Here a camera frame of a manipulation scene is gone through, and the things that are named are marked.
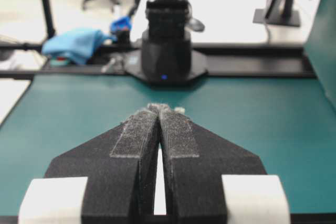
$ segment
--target green panel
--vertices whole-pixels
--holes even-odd
[[[39,76],[0,129],[0,215],[17,214],[51,159],[149,102],[258,154],[294,213],[336,212],[336,115],[313,79],[205,78],[152,89],[132,77]]]
[[[314,25],[305,45],[327,97],[336,108],[336,4],[321,0]]]

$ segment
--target white tape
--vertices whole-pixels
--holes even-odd
[[[227,224],[290,224],[285,192],[276,175],[222,175]]]
[[[87,177],[33,179],[22,201],[19,224],[81,224]]]

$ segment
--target white desk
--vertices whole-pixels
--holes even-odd
[[[320,0],[296,0],[300,5],[301,27],[269,25],[272,45],[303,45],[312,27]],[[147,0],[141,0],[134,16],[131,42],[139,45],[142,33],[148,26],[145,16]],[[264,8],[266,0],[189,0],[193,17],[205,25],[202,33],[191,32],[193,46],[222,47],[228,45],[263,45],[267,43],[267,32],[263,24],[254,24],[256,8]]]
[[[27,80],[0,79],[0,125],[29,85]]]

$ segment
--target blue cloth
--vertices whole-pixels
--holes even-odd
[[[110,32],[115,34],[117,31],[128,30],[130,31],[132,28],[130,17],[125,16],[122,18],[117,19],[116,21],[112,22],[110,26]]]
[[[114,37],[98,29],[78,28],[49,39],[42,47],[42,54],[51,55],[54,59],[64,57],[84,65],[107,39],[114,40]]]

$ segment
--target blue towel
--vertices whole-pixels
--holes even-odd
[[[78,28],[45,42],[42,54],[51,55],[54,59],[64,57],[76,64],[84,65],[107,39],[114,40],[114,37],[105,35],[98,29]]]

